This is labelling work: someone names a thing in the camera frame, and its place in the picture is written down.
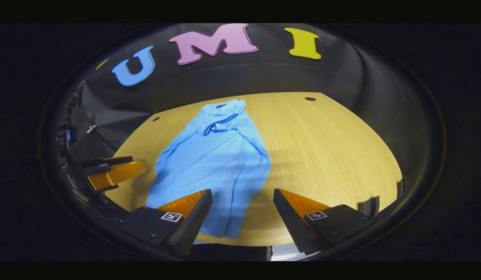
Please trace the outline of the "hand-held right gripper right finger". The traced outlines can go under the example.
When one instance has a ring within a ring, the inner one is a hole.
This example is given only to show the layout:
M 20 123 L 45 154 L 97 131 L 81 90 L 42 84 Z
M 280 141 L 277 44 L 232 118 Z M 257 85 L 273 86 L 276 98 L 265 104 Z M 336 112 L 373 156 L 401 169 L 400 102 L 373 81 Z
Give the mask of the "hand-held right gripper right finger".
M 347 205 L 327 206 L 283 189 L 273 203 L 299 252 L 306 255 L 339 246 L 375 224 L 375 219 Z

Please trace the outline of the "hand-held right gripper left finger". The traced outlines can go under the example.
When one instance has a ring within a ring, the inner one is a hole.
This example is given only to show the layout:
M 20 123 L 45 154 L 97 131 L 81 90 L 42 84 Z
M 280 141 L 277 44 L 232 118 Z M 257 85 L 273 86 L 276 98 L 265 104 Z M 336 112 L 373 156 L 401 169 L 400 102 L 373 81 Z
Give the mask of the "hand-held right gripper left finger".
M 203 189 L 157 208 L 140 207 L 120 219 L 120 229 L 154 249 L 177 256 L 190 253 L 210 211 L 211 189 Z

